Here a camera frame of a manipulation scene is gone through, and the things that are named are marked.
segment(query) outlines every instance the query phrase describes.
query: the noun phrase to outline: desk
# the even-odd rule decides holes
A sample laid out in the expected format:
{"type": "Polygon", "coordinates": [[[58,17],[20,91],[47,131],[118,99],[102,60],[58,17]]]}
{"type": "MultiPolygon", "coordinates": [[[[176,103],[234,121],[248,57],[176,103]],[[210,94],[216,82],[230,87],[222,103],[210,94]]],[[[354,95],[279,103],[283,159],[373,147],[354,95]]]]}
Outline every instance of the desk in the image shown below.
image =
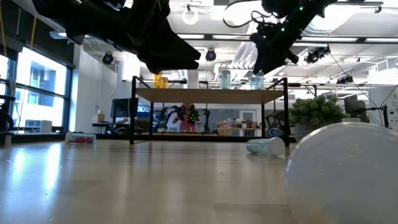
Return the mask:
{"type": "Polygon", "coordinates": [[[109,122],[90,123],[92,127],[98,128],[98,134],[106,134],[106,128],[111,125],[109,122]]]}
{"type": "MultiPolygon", "coordinates": [[[[289,86],[287,83],[287,78],[281,78],[273,85],[268,87],[266,90],[209,90],[209,89],[155,89],[151,88],[148,84],[145,83],[139,77],[133,77],[132,82],[131,95],[136,96],[139,95],[143,99],[150,102],[150,124],[153,122],[153,114],[154,114],[154,103],[182,103],[182,102],[190,102],[190,103],[214,103],[214,104],[257,104],[261,106],[261,111],[264,111],[265,104],[269,103],[273,100],[284,97],[284,112],[285,117],[287,118],[285,121],[285,125],[289,127],[289,86]],[[137,82],[140,82],[146,88],[137,88],[137,82]],[[282,85],[283,90],[271,90],[277,85],[282,85]]],[[[262,138],[266,138],[266,118],[265,113],[261,113],[261,136],[262,138]]],[[[131,118],[131,125],[134,126],[134,118],[131,118]]],[[[137,136],[133,132],[130,135],[130,143],[134,144],[134,140],[155,140],[162,139],[163,141],[169,141],[171,136],[154,136],[152,130],[149,131],[148,138],[144,135],[137,136]]],[[[204,139],[214,139],[215,141],[219,141],[225,138],[219,138],[212,136],[187,136],[182,138],[180,141],[202,141],[204,139]]],[[[289,146],[289,138],[288,136],[284,139],[286,146],[289,146]]]]}

